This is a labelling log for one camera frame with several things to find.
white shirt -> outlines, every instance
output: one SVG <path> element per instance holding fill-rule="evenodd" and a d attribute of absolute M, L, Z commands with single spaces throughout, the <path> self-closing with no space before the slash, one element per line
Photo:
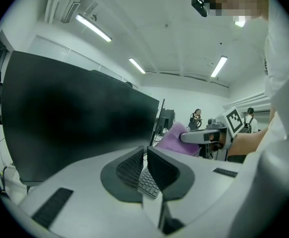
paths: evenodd
<path fill-rule="evenodd" d="M 245 119 L 245 122 L 246 122 L 246 123 L 250 123 L 251 118 L 252 118 L 252 116 L 247 115 L 247 118 Z M 251 122 L 250 126 L 251 126 L 251 133 L 255 133 L 255 132 L 258 132 L 258 131 L 259 131 L 258 121 L 257 121 L 256 118 L 253 118 L 253 119 L 252 119 L 252 122 Z"/>
<path fill-rule="evenodd" d="M 289 16 L 277 0 L 269 0 L 269 33 L 265 43 L 265 58 L 265 94 L 272 97 L 289 80 Z M 276 112 L 257 152 L 262 152 L 272 142 L 284 139 L 285 135 Z"/>

black monitor screen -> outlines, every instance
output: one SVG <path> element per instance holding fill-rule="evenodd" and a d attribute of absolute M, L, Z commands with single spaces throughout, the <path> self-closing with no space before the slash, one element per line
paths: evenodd
<path fill-rule="evenodd" d="M 12 160 L 30 184 L 78 160 L 149 146 L 158 105 L 101 72 L 13 52 L 2 124 Z"/>

office room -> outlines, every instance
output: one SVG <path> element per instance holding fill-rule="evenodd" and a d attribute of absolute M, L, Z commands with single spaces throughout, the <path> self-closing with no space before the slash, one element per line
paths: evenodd
<path fill-rule="evenodd" d="M 267 79 L 289 56 L 289 16 L 277 0 L 246 15 L 207 1 L 14 0 L 0 21 L 0 203 L 20 232 L 255 237 L 279 214 L 289 74 Z"/>

keyboard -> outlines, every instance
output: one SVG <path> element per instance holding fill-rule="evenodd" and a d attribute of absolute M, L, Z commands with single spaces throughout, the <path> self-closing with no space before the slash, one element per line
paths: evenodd
<path fill-rule="evenodd" d="M 147 167 L 140 175 L 138 188 L 141 192 L 154 199 L 159 195 L 160 190 L 155 184 Z"/>

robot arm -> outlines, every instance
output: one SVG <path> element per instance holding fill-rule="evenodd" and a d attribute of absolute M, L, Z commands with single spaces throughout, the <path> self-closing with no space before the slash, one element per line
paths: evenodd
<path fill-rule="evenodd" d="M 180 139 L 185 143 L 211 144 L 219 142 L 220 134 L 224 133 L 226 135 L 226 141 L 223 145 L 223 149 L 229 149 L 234 137 L 242 128 L 243 122 L 238 110 L 236 108 L 231 108 L 215 119 L 209 119 L 205 130 L 183 133 L 180 136 Z"/>

